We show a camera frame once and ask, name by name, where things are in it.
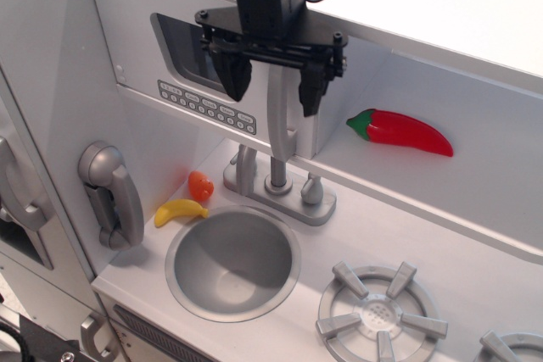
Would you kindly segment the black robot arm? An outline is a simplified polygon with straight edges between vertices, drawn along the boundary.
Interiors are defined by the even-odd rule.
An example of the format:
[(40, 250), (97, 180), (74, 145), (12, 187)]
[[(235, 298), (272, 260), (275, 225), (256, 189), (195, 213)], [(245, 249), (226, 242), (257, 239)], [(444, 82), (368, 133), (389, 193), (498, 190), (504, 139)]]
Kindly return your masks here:
[(300, 72), (299, 101), (306, 117), (317, 114), (330, 81), (343, 75), (348, 37), (327, 24), (308, 3), (323, 0), (236, 0), (230, 8), (196, 13), (227, 95), (240, 101), (249, 87), (252, 62)]

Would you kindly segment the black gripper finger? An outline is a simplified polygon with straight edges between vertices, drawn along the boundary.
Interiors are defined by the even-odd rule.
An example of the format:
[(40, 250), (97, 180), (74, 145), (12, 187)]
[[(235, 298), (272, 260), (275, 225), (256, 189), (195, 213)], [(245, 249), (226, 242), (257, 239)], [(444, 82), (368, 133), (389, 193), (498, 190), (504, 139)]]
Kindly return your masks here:
[(327, 86), (328, 79), (323, 64), (309, 63), (300, 70), (299, 101), (305, 117), (318, 113)]
[(210, 56), (227, 95), (235, 102), (240, 102), (251, 81), (250, 60), (241, 53), (226, 53), (222, 50), (211, 50)]

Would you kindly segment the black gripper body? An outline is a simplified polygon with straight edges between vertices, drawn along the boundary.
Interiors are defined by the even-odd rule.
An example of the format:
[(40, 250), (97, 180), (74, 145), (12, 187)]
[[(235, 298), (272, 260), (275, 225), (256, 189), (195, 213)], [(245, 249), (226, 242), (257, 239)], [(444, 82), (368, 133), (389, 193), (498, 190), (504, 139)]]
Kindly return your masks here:
[(254, 61), (301, 70), (323, 64), (329, 81), (343, 75), (346, 35), (327, 25), (308, 3), (322, 0), (236, 0), (233, 7), (195, 14), (202, 48), (241, 53)]

